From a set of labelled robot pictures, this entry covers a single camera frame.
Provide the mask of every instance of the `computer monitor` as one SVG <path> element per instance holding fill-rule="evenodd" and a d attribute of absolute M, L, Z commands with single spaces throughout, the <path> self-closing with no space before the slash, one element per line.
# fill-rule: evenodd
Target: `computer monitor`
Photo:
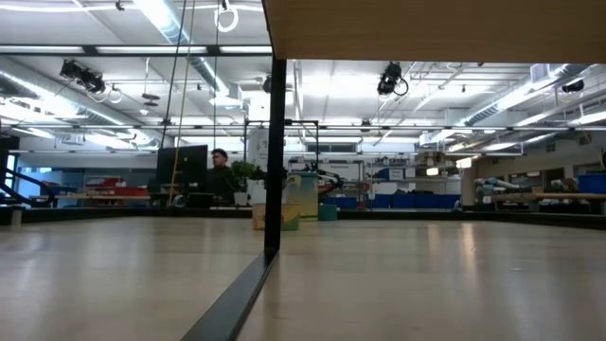
<path fill-rule="evenodd" d="M 172 182 L 172 170 L 176 148 L 164 148 L 158 151 L 156 181 L 160 184 Z M 206 161 L 208 146 L 188 146 L 179 148 L 175 184 L 198 184 L 199 191 L 206 188 Z"/>

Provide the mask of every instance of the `yellow container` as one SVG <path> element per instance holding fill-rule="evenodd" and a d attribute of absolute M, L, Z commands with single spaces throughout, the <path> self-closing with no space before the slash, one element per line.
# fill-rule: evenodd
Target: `yellow container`
<path fill-rule="evenodd" d="M 286 204 L 300 205 L 302 221 L 318 220 L 318 174 L 294 171 L 288 174 L 284 189 Z"/>
<path fill-rule="evenodd" d="M 265 229 L 265 204 L 253 204 L 253 229 Z M 282 204 L 282 231 L 299 229 L 299 205 Z"/>

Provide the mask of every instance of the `blue bin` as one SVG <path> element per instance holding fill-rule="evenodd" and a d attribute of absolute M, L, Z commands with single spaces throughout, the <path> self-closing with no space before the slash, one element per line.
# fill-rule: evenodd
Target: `blue bin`
<path fill-rule="evenodd" d="M 458 194 L 441 194 L 437 196 L 437 206 L 439 208 L 455 208 L 455 203 L 460 199 Z"/>
<path fill-rule="evenodd" d="M 391 194 L 375 194 L 375 199 L 370 202 L 370 206 L 373 208 L 389 208 L 391 197 Z"/>
<path fill-rule="evenodd" d="M 358 200 L 355 197 L 328 197 L 324 199 L 324 204 L 337 205 L 339 208 L 355 209 L 358 207 Z"/>
<path fill-rule="evenodd" d="M 415 194 L 415 208 L 437 208 L 437 195 Z"/>
<path fill-rule="evenodd" d="M 579 175 L 579 192 L 606 194 L 606 173 Z"/>
<path fill-rule="evenodd" d="M 394 194 L 392 208 L 415 208 L 415 194 Z"/>
<path fill-rule="evenodd" d="M 337 205 L 318 206 L 318 220 L 320 222 L 331 222 L 337 220 Z"/>
<path fill-rule="evenodd" d="M 356 209 L 358 207 L 358 199 L 355 197 L 340 197 L 335 199 L 339 208 Z"/>

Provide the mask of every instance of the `cable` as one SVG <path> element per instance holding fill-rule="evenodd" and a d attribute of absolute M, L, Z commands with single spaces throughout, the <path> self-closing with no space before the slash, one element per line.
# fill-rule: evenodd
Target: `cable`
<path fill-rule="evenodd" d="M 170 101 L 172 100 L 172 89 L 173 89 L 173 85 L 174 85 L 174 72 L 177 69 L 177 60 L 179 59 L 179 47 L 181 47 L 181 37 L 183 36 L 183 23 L 185 22 L 186 19 L 186 12 L 183 10 L 181 13 L 181 25 L 179 27 L 179 36 L 177 37 L 177 48 L 175 49 L 175 53 L 174 53 L 174 61 L 172 62 L 172 74 L 170 75 L 170 87 L 169 87 L 169 100 L 167 103 L 167 114 L 164 117 L 164 129 L 162 130 L 162 139 L 160 140 L 160 149 L 164 148 L 164 138 L 167 135 L 167 128 L 169 126 L 170 120 L 169 120 L 169 115 L 170 115 Z"/>
<path fill-rule="evenodd" d="M 196 6 L 196 0 L 193 0 L 193 6 Z M 190 32 L 189 32 L 189 37 L 193 37 L 193 22 L 194 22 L 194 16 L 195 16 L 196 11 L 193 10 L 191 12 L 191 23 L 189 24 L 189 27 L 191 27 Z M 187 46 L 187 57 L 186 60 L 189 59 L 189 53 L 191 51 L 191 44 L 189 44 Z M 187 88 L 187 76 L 189 74 L 189 63 L 186 63 L 186 79 L 183 85 L 183 88 L 186 89 Z M 185 111 L 185 106 L 186 106 L 186 94 L 184 93 L 181 96 L 181 114 L 179 116 L 179 129 L 177 130 L 177 144 L 175 146 L 175 151 L 174 151 L 174 163 L 172 165 L 172 179 L 170 180 L 170 192 L 169 192 L 169 203 L 172 203 L 172 193 L 173 193 L 173 188 L 174 188 L 174 179 L 175 176 L 177 175 L 177 164 L 178 164 L 178 160 L 179 160 L 179 147 L 181 144 L 181 125 L 183 124 L 183 112 Z"/>
<path fill-rule="evenodd" d="M 220 2 L 221 0 L 217 0 L 217 7 L 220 6 Z M 219 44 L 219 28 L 217 27 L 217 30 L 215 31 L 215 45 Z M 219 62 L 219 57 L 215 57 L 215 73 L 214 73 L 214 77 L 212 78 L 212 88 L 214 89 L 214 97 L 215 100 L 213 101 L 213 114 L 212 114 L 212 120 L 214 122 L 214 124 L 212 125 L 212 149 L 217 149 L 217 63 Z"/>

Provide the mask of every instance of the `rope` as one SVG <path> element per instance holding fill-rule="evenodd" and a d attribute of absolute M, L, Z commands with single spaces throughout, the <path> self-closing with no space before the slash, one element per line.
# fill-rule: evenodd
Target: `rope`
<path fill-rule="evenodd" d="M 196 0 L 193 0 L 193 7 L 196 7 Z M 189 24 L 190 27 L 190 32 L 189 32 L 189 37 L 190 37 L 190 43 L 189 46 L 187 47 L 187 56 L 186 56 L 186 61 L 189 60 L 189 52 L 191 51 L 191 42 L 193 41 L 193 23 L 194 23 L 194 16 L 195 16 L 196 10 L 192 10 L 191 11 L 191 22 Z M 181 114 L 179 115 L 179 129 L 177 130 L 177 144 L 175 146 L 175 152 L 174 152 L 174 164 L 172 165 L 172 179 L 170 180 L 170 193 L 169 193 L 169 205 L 170 203 L 172 203 L 172 194 L 174 191 L 174 179 L 176 177 L 177 174 L 177 163 L 179 160 L 179 148 L 181 146 L 181 126 L 183 125 L 183 112 L 186 106 L 186 90 L 187 90 L 187 76 L 189 75 L 189 63 L 186 63 L 186 78 L 185 78 L 185 83 L 183 84 L 183 94 L 181 96 Z"/>

